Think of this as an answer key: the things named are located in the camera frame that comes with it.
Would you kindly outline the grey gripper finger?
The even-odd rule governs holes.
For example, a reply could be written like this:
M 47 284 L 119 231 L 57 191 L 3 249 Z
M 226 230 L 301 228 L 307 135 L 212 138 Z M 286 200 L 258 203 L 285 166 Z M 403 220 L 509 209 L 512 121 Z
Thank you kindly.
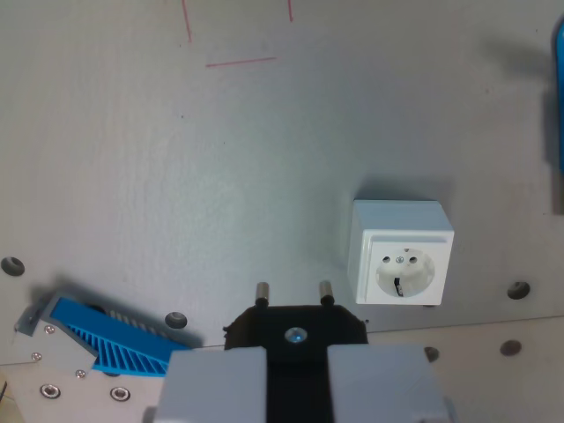
M 332 345 L 327 350 L 336 422 L 450 422 L 424 348 Z
M 159 401 L 144 422 L 265 422 L 267 352 L 262 347 L 174 352 Z

